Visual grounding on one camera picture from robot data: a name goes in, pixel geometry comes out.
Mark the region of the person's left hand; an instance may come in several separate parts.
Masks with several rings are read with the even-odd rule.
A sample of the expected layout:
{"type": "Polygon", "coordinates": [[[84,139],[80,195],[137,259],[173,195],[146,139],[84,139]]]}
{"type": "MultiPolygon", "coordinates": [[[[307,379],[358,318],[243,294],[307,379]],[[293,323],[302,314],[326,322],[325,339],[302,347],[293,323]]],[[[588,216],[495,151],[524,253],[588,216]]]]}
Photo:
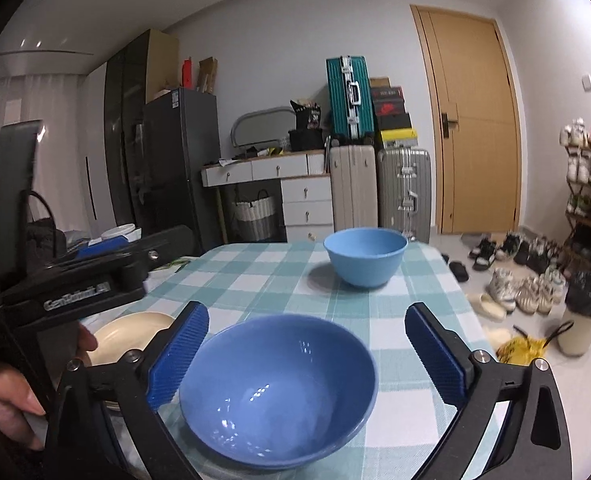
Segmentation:
{"type": "Polygon", "coordinates": [[[23,374],[0,362],[0,431],[10,440],[39,451],[44,444],[26,414],[42,417],[45,410],[23,374]]]}

